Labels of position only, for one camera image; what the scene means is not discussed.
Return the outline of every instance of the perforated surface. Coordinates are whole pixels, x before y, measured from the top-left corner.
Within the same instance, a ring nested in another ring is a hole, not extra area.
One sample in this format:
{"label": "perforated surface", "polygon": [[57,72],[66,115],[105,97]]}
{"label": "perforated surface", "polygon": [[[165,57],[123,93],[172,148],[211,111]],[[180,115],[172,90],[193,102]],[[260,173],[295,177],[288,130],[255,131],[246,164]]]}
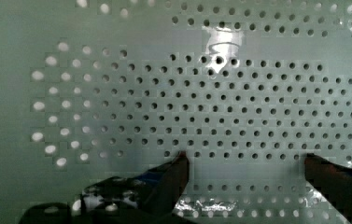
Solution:
{"label": "perforated surface", "polygon": [[180,216],[344,222],[305,182],[303,156],[352,167],[352,1],[40,4],[4,9],[25,34],[6,45],[27,45],[10,50],[22,66],[7,64],[18,89],[8,100],[20,104],[8,117],[18,132],[2,133],[15,155],[4,168],[17,162],[30,193],[7,223],[180,149],[192,164]]}

